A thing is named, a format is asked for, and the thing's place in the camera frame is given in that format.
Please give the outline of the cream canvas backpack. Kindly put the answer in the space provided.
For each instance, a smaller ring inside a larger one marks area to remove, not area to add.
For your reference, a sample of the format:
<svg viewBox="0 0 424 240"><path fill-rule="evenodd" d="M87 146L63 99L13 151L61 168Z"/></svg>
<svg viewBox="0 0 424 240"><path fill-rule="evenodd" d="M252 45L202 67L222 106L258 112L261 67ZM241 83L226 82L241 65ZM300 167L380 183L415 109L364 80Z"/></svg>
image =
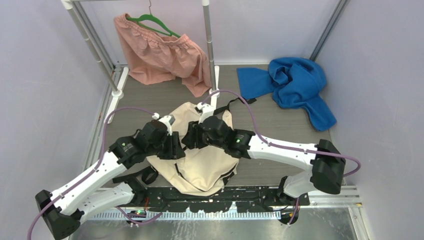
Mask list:
<svg viewBox="0 0 424 240"><path fill-rule="evenodd" d="M165 157L144 156L136 143L137 129L133 135L120 137L110 147L126 168L142 161L148 166L127 177L140 177L146 185L151 184L161 175L180 193L192 196L209 196L222 189L228 180L236 175L239 159L227 155L222 149L213 146L185 149L182 143L188 130L188 124L198 121L200 115L194 109L195 104L185 102L169 115L154 114L152 120L158 120L167 126L168 136L179 133L179 139L185 157L170 160Z"/></svg>

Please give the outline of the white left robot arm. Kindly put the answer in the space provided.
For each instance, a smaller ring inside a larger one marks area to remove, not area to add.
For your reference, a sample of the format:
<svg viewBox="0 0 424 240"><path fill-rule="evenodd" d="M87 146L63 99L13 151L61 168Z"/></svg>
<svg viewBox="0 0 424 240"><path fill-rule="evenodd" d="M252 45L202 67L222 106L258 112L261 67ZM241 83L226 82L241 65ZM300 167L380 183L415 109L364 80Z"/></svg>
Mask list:
<svg viewBox="0 0 424 240"><path fill-rule="evenodd" d="M93 166L52 192L40 191L35 200L54 239L72 235L82 223L110 208L141 206L146 181L136 174L120 176L146 157L176 160L185 156L179 133L172 130L173 115L155 117L133 135L118 138Z"/></svg>

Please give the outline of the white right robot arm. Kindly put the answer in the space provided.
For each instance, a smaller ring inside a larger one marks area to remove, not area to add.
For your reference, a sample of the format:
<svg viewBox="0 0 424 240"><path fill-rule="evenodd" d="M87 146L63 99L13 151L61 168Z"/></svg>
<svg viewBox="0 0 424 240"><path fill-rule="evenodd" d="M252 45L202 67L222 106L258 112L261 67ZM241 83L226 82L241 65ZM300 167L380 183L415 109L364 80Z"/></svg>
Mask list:
<svg viewBox="0 0 424 240"><path fill-rule="evenodd" d="M263 137L253 131L231 128L217 118L214 108L207 103L199 103L194 109L199 119L188 124L182 139L188 149L213 146L233 158L271 160L303 170L281 179L277 192L281 204L291 205L302 194L315 190L331 195L341 192L346 158L330 141L304 144Z"/></svg>

